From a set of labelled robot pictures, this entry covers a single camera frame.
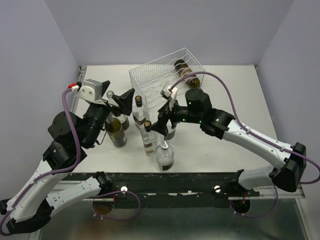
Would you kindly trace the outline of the clear round bottle back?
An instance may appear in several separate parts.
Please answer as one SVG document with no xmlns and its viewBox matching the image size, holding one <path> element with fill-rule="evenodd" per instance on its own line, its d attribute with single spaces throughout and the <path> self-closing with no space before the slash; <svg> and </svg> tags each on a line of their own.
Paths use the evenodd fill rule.
<svg viewBox="0 0 320 240">
<path fill-rule="evenodd" d="M 168 134 L 166 136 L 164 136 L 164 140 L 165 141 L 171 141 L 174 138 L 175 134 L 176 134 L 176 129 L 172 127 L 172 124 L 171 124 L 170 121 L 167 123 L 166 126 L 167 126 L 167 129 L 168 129 Z"/>
</svg>

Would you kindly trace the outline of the clear bottle black cap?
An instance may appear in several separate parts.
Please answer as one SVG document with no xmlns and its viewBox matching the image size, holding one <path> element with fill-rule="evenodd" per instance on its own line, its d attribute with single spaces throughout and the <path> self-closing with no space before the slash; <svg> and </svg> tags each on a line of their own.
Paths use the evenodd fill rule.
<svg viewBox="0 0 320 240">
<path fill-rule="evenodd" d="M 154 155 L 155 149 L 158 146 L 158 137 L 155 131 L 152 130 L 152 123 L 146 120 L 141 131 L 143 147 L 146 156 L 151 157 Z"/>
</svg>

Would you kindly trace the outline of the small bottle brown label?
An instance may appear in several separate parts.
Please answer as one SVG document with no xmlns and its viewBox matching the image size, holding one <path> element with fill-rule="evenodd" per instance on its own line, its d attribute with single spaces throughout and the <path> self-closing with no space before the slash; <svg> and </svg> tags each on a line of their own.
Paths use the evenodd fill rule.
<svg viewBox="0 0 320 240">
<path fill-rule="evenodd" d="M 134 101 L 135 106 L 132 109 L 133 120 L 137 129 L 141 131 L 144 129 L 145 121 L 150 119 L 149 109 L 143 104 L 143 99 L 140 95 L 136 95 Z"/>
</svg>

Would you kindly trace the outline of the clear bottle silver cap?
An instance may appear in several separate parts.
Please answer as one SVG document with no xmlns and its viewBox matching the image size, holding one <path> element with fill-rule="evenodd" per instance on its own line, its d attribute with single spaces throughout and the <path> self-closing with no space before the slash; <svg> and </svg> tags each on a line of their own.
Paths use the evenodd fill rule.
<svg viewBox="0 0 320 240">
<path fill-rule="evenodd" d="M 159 171 L 165 172 L 173 167 L 175 150 L 167 141 L 162 141 L 160 145 L 155 148 L 154 156 Z"/>
</svg>

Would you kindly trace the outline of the green wine bottle brown label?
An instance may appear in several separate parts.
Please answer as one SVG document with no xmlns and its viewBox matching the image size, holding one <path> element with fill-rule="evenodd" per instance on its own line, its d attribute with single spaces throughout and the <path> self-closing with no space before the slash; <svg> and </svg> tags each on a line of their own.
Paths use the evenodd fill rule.
<svg viewBox="0 0 320 240">
<path fill-rule="evenodd" d="M 186 76 L 188 74 L 191 74 L 193 71 L 189 67 L 189 65 L 183 60 L 183 59 L 178 59 L 174 63 L 174 68 L 176 72 L 181 76 Z M 190 88 L 199 88 L 201 85 L 201 81 L 196 75 L 192 75 L 189 77 L 186 77 L 184 79 L 184 82 L 190 87 Z"/>
</svg>

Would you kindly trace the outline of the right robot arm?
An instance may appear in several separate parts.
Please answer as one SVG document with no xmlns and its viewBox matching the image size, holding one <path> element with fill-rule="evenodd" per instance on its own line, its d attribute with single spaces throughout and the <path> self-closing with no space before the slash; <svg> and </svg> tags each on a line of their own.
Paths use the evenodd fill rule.
<svg viewBox="0 0 320 240">
<path fill-rule="evenodd" d="M 269 166 L 237 171 L 236 178 L 230 183 L 230 191 L 236 196 L 253 188 L 272 185 L 289 193 L 297 190 L 307 165 L 303 144 L 290 145 L 245 129 L 232 114 L 213 108 L 209 95 L 200 88 L 185 93 L 186 106 L 178 104 L 177 92 L 177 88 L 160 92 L 167 102 L 158 110 L 157 122 L 151 126 L 153 131 L 167 136 L 168 122 L 173 128 L 180 122 L 198 124 L 207 135 L 237 144 L 266 160 Z"/>
</svg>

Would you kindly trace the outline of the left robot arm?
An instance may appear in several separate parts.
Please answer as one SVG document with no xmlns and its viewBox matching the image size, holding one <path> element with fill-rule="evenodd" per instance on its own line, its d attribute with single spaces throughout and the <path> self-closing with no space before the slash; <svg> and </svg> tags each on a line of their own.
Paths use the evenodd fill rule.
<svg viewBox="0 0 320 240">
<path fill-rule="evenodd" d="M 68 206 L 87 198 L 113 196 L 113 184 L 104 172 L 52 193 L 52 189 L 86 158 L 95 147 L 108 117 L 132 113 L 134 89 L 103 99 L 109 81 L 92 79 L 70 84 L 62 93 L 63 111 L 55 116 L 48 132 L 52 143 L 24 187 L 0 202 L 2 236 L 27 234 L 43 228 Z"/>
</svg>

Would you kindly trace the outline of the frosted clear tall bottle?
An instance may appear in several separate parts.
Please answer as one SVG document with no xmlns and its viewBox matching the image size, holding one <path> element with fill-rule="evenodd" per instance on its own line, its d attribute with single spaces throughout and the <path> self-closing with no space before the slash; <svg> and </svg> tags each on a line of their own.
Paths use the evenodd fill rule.
<svg viewBox="0 0 320 240">
<path fill-rule="evenodd" d="M 115 106 L 116 102 L 113 100 L 113 95 L 114 95 L 114 92 L 112 90 L 108 90 L 106 92 L 106 96 L 108 98 L 108 103 L 110 105 L 112 105 L 112 106 Z M 115 117 L 120 121 L 123 130 L 126 131 L 130 126 L 130 122 L 129 122 L 128 116 L 124 115 L 124 114 L 121 114 L 121 115 L 115 116 Z"/>
</svg>

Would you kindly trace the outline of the dark wine bottle left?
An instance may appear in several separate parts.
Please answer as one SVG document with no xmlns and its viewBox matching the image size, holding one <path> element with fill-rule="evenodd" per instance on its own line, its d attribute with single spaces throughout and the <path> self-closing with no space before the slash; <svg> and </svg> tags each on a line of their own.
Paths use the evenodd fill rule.
<svg viewBox="0 0 320 240">
<path fill-rule="evenodd" d="M 121 148 L 126 145 L 127 137 L 123 126 L 121 122 L 111 114 L 108 115 L 106 119 L 106 132 L 115 147 Z"/>
</svg>

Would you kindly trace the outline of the black mounting rail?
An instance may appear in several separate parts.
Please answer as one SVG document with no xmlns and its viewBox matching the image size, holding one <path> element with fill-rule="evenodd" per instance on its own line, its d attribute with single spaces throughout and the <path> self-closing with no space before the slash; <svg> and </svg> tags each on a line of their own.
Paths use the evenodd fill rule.
<svg viewBox="0 0 320 240">
<path fill-rule="evenodd" d="M 228 208 L 229 198 L 258 197 L 241 187 L 238 172 L 108 173 L 116 209 Z"/>
</svg>

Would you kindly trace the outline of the aluminium extrusion rail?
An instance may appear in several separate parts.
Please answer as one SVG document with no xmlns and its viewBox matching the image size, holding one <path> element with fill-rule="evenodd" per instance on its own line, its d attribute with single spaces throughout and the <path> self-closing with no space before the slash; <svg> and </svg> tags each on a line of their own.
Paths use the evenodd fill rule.
<svg viewBox="0 0 320 240">
<path fill-rule="evenodd" d="M 278 187 L 276 190 L 273 186 L 256 187 L 253 189 L 255 192 L 259 193 L 262 198 L 273 199 L 276 197 L 276 190 L 278 192 L 279 199 L 304 199 L 305 193 L 303 188 L 299 185 L 295 192 L 287 192 Z"/>
</svg>

